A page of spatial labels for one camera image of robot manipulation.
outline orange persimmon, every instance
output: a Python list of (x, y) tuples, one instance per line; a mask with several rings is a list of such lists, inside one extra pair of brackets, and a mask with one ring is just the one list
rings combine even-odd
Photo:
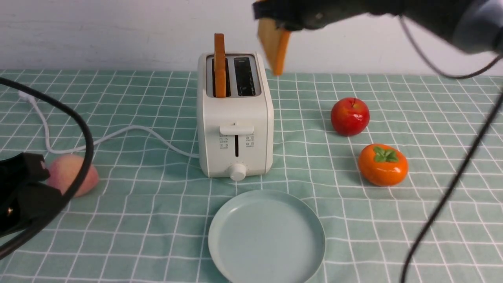
[(360, 153), (358, 168), (369, 182), (386, 187), (399, 184), (405, 179), (408, 162), (400, 151), (390, 146), (371, 144)]

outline bread slice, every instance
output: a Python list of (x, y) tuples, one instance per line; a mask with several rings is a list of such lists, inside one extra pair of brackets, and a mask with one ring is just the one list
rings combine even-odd
[(258, 38), (275, 76), (283, 74), (290, 33), (285, 29), (277, 28), (274, 20), (265, 18), (259, 20)]
[(225, 40), (224, 35), (215, 33), (215, 97), (225, 98), (226, 74), (225, 74)]

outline white toaster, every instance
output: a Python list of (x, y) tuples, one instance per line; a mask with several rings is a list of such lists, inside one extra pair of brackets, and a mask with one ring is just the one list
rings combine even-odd
[(214, 54), (198, 62), (197, 134), (209, 178), (266, 174), (273, 163), (274, 108), (262, 57), (226, 52), (226, 97), (215, 97)]

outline fake fruit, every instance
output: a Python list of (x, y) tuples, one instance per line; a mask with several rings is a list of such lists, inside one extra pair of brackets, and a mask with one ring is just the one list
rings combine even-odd
[[(82, 156), (74, 154), (66, 154), (56, 158), (49, 166), (50, 177), (47, 179), (47, 185), (60, 190), (61, 194), (64, 194), (73, 183), (83, 162), (84, 158)], [(84, 182), (73, 197), (87, 194), (96, 187), (99, 180), (100, 177), (96, 167), (91, 165)]]
[(352, 136), (361, 133), (369, 124), (367, 104), (358, 98), (343, 98), (332, 107), (330, 119), (333, 129), (340, 135)]
[(360, 153), (358, 168), (369, 182), (386, 187), (397, 185), (405, 179), (408, 162), (400, 151), (390, 146), (371, 144)]

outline toaster knob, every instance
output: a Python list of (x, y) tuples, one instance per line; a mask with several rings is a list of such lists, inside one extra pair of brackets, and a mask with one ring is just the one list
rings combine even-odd
[(233, 181), (241, 181), (246, 177), (246, 166), (243, 164), (233, 164), (229, 167), (229, 176)]

